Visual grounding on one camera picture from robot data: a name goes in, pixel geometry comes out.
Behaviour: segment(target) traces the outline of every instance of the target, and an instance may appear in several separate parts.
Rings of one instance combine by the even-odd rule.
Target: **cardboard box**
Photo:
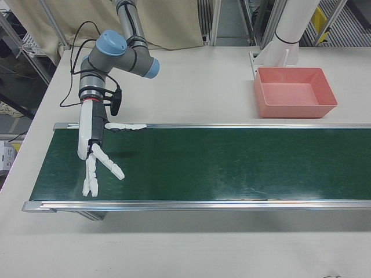
[[[0,141],[0,175],[4,175],[12,168],[16,154],[16,149],[11,143]]]

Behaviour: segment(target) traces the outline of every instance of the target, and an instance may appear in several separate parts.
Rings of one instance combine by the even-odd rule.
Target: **white table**
[[[370,123],[371,49],[301,49],[321,67],[339,106],[323,119],[259,119],[247,47],[152,51],[153,80],[113,70],[123,88],[114,121],[132,123]],[[368,277],[368,211],[110,213],[92,222],[69,213],[21,212],[69,87],[64,55],[0,193],[1,277]],[[78,82],[68,102],[76,102]]]

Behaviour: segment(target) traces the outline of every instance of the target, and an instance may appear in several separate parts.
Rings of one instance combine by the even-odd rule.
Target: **white robotic hand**
[[[81,105],[78,155],[86,161],[86,177],[83,182],[82,194],[89,192],[93,197],[98,195],[98,180],[96,178],[96,159],[107,167],[119,180],[125,178],[121,168],[106,155],[102,149],[103,129],[111,131],[145,129],[147,125],[130,125],[124,123],[110,123],[102,102],[87,99]]]
[[[98,144],[92,145],[92,152],[88,155],[86,159],[86,177],[83,181],[82,194],[87,196],[91,191],[92,196],[96,197],[98,195],[98,180],[96,178],[96,159],[102,162],[105,167],[107,167],[113,175],[115,175],[119,180],[125,178],[124,173],[121,168],[115,164],[100,148]]]

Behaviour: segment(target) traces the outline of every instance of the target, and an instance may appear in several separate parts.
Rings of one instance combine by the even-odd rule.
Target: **white cylindrical pole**
[[[273,40],[257,56],[254,65],[285,67],[299,59],[299,40],[320,0],[287,0]]]

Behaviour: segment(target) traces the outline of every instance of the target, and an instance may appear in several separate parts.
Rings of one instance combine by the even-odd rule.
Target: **blue joint cap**
[[[158,62],[157,59],[153,58],[153,63],[152,63],[150,70],[143,77],[146,77],[146,78],[156,77],[159,70],[160,70],[160,63]]]
[[[125,39],[113,30],[104,31],[95,45],[99,51],[109,56],[123,55],[128,47]]]

